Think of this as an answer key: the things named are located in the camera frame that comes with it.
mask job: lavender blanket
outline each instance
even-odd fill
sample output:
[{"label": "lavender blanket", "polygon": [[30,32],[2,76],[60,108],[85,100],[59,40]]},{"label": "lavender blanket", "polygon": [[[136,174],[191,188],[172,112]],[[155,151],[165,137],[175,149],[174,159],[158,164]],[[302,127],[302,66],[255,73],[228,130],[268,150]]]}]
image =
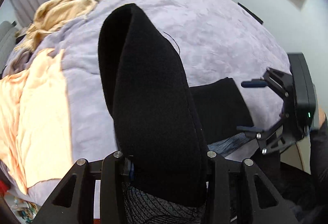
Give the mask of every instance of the lavender blanket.
[{"label": "lavender blanket", "polygon": [[[288,57],[273,36],[231,0],[101,0],[88,16],[79,17],[46,37],[25,65],[29,67],[41,49],[55,48],[54,55],[60,49],[66,50],[62,69],[68,84],[75,161],[103,159],[116,150],[113,120],[100,81],[97,47],[105,18],[127,3],[142,8],[178,51],[165,33],[175,39],[189,86],[213,83],[224,77],[234,78],[240,86],[243,80],[262,76],[266,67],[289,71]],[[15,54],[10,55],[8,62]],[[273,91],[239,89],[256,126],[268,128],[278,119],[282,100]],[[248,155],[256,150],[256,144],[252,147]],[[29,189],[28,197],[21,193],[18,196],[42,205],[58,182],[40,182]],[[98,199],[95,217],[99,217]]]}]

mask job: black metal frame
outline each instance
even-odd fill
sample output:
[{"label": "black metal frame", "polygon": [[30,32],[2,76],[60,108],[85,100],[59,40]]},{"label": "black metal frame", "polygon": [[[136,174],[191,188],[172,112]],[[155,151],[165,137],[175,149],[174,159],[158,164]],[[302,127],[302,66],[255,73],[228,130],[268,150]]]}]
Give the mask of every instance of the black metal frame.
[{"label": "black metal frame", "polygon": [[[208,152],[208,164],[205,224],[230,223],[230,175],[238,181],[238,224],[298,223],[285,200],[252,160],[230,161],[211,151]],[[129,168],[131,163],[121,152],[91,163],[85,159],[78,160],[44,203],[33,224],[92,224],[96,180],[101,180],[101,224],[126,224],[121,183],[132,179],[131,173],[125,173]],[[275,206],[260,207],[254,176],[265,184],[277,202]]]},{"label": "black metal frame", "polygon": [[[263,154],[285,150],[307,136],[311,128],[318,126],[313,123],[313,119],[318,119],[314,117],[318,114],[318,110],[316,110],[314,85],[304,55],[302,53],[288,54],[288,58],[292,75],[267,68],[261,79],[244,81],[241,84],[244,88],[268,86],[283,99],[280,119],[268,130],[237,127],[238,130],[245,132],[247,137],[257,139]],[[283,127],[283,131],[277,135],[280,127]],[[268,143],[267,140],[272,136],[276,138]]]}]

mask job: metal bolt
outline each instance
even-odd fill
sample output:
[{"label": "metal bolt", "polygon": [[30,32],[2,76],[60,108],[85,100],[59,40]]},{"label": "metal bolt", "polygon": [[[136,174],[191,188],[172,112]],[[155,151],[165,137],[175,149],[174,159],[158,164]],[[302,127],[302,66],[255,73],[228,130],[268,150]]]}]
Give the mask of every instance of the metal bolt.
[{"label": "metal bolt", "polygon": [[116,158],[120,158],[123,155],[123,153],[121,151],[116,151],[113,156]]},{"label": "metal bolt", "polygon": [[208,151],[207,156],[210,158],[216,157],[216,153],[214,151]]},{"label": "metal bolt", "polygon": [[85,164],[85,159],[84,158],[80,158],[76,163],[79,165],[79,166],[82,166]]},{"label": "metal bolt", "polygon": [[251,160],[251,159],[245,159],[244,163],[245,163],[245,165],[247,165],[249,167],[254,164],[253,160]]}]

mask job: black cable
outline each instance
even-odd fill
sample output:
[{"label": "black cable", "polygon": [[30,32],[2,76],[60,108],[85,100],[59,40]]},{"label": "black cable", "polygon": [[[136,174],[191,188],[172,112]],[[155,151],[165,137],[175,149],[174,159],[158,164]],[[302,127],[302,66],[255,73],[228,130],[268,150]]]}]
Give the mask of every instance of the black cable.
[{"label": "black cable", "polygon": [[179,48],[179,55],[180,55],[180,47],[178,46],[177,42],[176,42],[172,37],[171,37],[171,39],[175,42],[175,44],[176,44],[177,47]]}]

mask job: beige blanket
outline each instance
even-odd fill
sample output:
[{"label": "beige blanket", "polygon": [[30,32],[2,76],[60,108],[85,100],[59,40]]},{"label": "beige blanket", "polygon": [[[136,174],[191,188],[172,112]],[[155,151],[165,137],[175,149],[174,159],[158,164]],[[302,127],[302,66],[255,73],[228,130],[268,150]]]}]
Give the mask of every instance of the beige blanket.
[{"label": "beige blanket", "polygon": [[49,34],[58,31],[70,20],[89,13],[99,0],[50,0],[43,3],[34,15],[24,41],[15,50],[27,48],[34,52],[42,40]]}]

